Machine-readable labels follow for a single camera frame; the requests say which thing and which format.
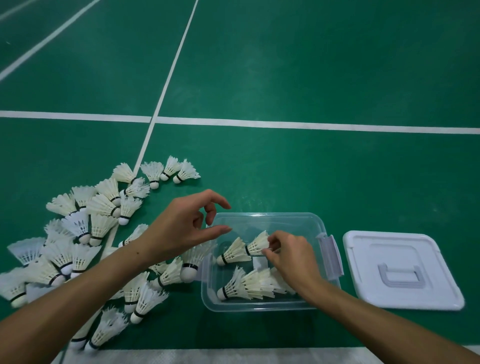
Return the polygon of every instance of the pile of shuttlecocks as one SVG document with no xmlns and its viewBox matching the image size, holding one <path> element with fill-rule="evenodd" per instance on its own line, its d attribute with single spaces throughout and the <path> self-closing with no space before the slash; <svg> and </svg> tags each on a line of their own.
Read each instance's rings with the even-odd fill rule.
<svg viewBox="0 0 480 364">
<path fill-rule="evenodd" d="M 47 203 L 47 210 L 63 217 L 44 227 L 46 238 L 25 239 L 8 246 L 22 267 L 0 274 L 0 296 L 10 301 L 13 308 L 19 308 L 79 276 L 92 265 L 108 232 L 117 225 L 127 225 L 150 190 L 159 188 L 160 181 L 173 177 L 175 183 L 181 183 L 200 178 L 190 162 L 186 159 L 179 162 L 172 156 L 165 167 L 159 162 L 145 162 L 140 168 L 148 183 L 143 177 L 137 177 L 126 163 L 121 163 L 114 168 L 110 178 L 95 186 L 72 187 L 70 193 L 60 194 Z M 119 189 L 119 182 L 125 183 L 126 187 Z M 146 224 L 138 225 L 127 239 L 119 243 L 119 248 L 137 239 L 147 228 Z M 119 248 L 106 247 L 103 258 Z M 124 309 L 106 307 L 98 310 L 74 335 L 69 347 L 95 351 L 120 334 L 129 323 L 140 323 L 168 297 L 165 286 L 194 280 L 199 264 L 211 249 L 210 242 L 201 244 L 182 257 L 176 257 L 170 264 L 155 264 L 132 279 L 110 299 L 124 300 Z M 148 280 L 149 274 L 155 275 L 155 279 Z M 99 323 L 92 331 L 99 316 Z"/>
<path fill-rule="evenodd" d="M 262 249 L 268 248 L 268 233 L 261 232 L 250 244 L 240 238 L 236 238 L 232 245 L 216 259 L 219 266 L 235 262 L 248 262 L 252 255 L 263 255 Z M 275 294 L 295 294 L 295 291 L 282 279 L 276 268 L 254 269 L 245 274 L 243 268 L 235 267 L 232 279 L 226 286 L 220 288 L 216 295 L 222 301 L 233 298 L 263 299 L 264 297 L 275 298 Z"/>
</svg>

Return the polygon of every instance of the clear plastic container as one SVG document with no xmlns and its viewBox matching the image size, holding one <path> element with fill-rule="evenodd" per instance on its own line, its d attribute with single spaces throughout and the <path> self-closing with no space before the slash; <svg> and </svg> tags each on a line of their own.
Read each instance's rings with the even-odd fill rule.
<svg viewBox="0 0 480 364">
<path fill-rule="evenodd" d="M 253 261 L 230 263 L 220 267 L 216 264 L 216 257 L 224 253 L 237 237 L 240 236 L 245 243 L 250 243 L 262 231 L 271 234 L 276 230 L 284 230 L 294 235 L 304 236 L 313 247 L 322 277 L 340 287 L 338 278 L 343 275 L 343 269 L 338 248 L 333 237 L 327 237 L 322 220 L 314 214 L 218 213 L 212 225 L 229 225 L 232 231 L 216 239 L 213 256 L 207 257 L 202 266 L 202 300 L 209 310 L 245 312 L 313 309 L 297 294 L 276 294 L 275 298 L 264 297 L 263 300 L 231 298 L 221 301 L 218 299 L 217 290 L 230 281 L 235 267 L 238 265 L 248 273 L 253 270 Z"/>
</svg>

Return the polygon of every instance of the lid handle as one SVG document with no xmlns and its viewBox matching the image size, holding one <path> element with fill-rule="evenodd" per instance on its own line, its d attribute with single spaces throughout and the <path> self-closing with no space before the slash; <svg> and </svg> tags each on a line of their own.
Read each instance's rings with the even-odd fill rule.
<svg viewBox="0 0 480 364">
<path fill-rule="evenodd" d="M 378 271 L 380 272 L 380 278 L 382 278 L 382 282 L 387 287 L 391 288 L 425 288 L 425 278 L 421 272 L 419 266 L 413 266 L 413 270 L 411 269 L 388 269 L 387 264 L 382 263 L 378 265 Z M 390 280 L 387 276 L 387 272 L 394 272 L 394 273 L 414 273 L 417 276 L 418 281 L 412 282 L 407 280 L 397 280 L 393 281 Z"/>
<path fill-rule="evenodd" d="M 317 236 L 317 239 L 324 259 L 327 279 L 334 280 L 343 276 L 342 258 L 333 235 L 325 236 L 320 234 Z"/>
</svg>

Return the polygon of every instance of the forearm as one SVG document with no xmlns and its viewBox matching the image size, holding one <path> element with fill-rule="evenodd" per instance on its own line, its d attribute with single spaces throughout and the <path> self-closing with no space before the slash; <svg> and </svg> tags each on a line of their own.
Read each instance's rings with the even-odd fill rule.
<svg viewBox="0 0 480 364">
<path fill-rule="evenodd" d="M 0 323 L 4 363 L 50 363 L 80 327 L 129 280 L 148 267 L 129 244 Z"/>
<path fill-rule="evenodd" d="M 327 282 L 312 290 L 313 305 L 342 324 L 384 363 L 480 363 L 468 349 Z"/>
</svg>

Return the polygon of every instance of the container lid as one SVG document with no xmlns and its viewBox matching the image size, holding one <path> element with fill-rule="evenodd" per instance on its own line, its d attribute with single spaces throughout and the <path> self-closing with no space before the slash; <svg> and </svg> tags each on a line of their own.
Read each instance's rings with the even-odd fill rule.
<svg viewBox="0 0 480 364">
<path fill-rule="evenodd" d="M 458 311 L 465 301 L 436 242 L 423 234 L 343 236 L 357 295 L 383 308 Z"/>
</svg>

